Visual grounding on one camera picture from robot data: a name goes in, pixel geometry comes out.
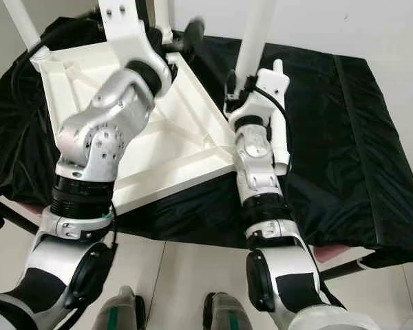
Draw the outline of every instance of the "white wall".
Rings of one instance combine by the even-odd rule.
[[[39,32],[56,17],[73,17],[88,11],[97,0],[23,0]],[[2,0],[0,0],[0,77],[25,49]]]
[[[207,35],[241,38],[261,0],[170,1],[176,29],[202,16]],[[277,0],[268,41],[367,59],[413,170],[413,0]]]

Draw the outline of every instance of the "white tray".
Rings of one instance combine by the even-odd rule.
[[[178,76],[120,162],[114,190],[120,214],[234,171],[234,133],[181,55],[168,59]],[[55,51],[39,65],[54,132],[119,68],[107,43]]]

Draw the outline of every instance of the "tiled floor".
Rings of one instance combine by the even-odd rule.
[[[246,308],[254,329],[275,329],[247,298],[246,251],[205,245],[150,241],[120,235],[120,248],[102,296],[74,327],[88,330],[101,305],[130,285],[149,309],[148,330],[201,329],[203,299],[224,291]],[[7,223],[0,230],[0,290],[9,290],[23,267],[32,236]],[[367,254],[355,248],[321,268]],[[413,264],[366,270],[328,281],[332,292],[353,311],[367,313],[385,330],[413,330]]]

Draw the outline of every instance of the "green stripe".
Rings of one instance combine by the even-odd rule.
[[[110,309],[109,324],[107,325],[107,330],[116,330],[118,327],[118,308],[113,307]]]
[[[229,311],[229,326],[230,330],[239,330],[239,320],[234,311]]]

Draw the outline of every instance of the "black cloth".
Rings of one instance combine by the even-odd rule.
[[[64,23],[57,20],[50,28]],[[104,40],[95,24],[56,39],[51,49]],[[240,41],[205,37],[189,64],[219,108]],[[293,169],[286,196],[306,240],[378,249],[378,264],[398,252],[413,260],[413,175],[382,93],[365,60],[306,49],[266,45],[261,67],[284,62],[290,78]],[[0,195],[47,205],[54,147],[40,76],[21,77],[31,107],[10,97],[12,68],[0,80]],[[153,239],[245,248],[235,173],[176,193],[119,217],[120,229]],[[386,260],[384,263],[396,262]]]

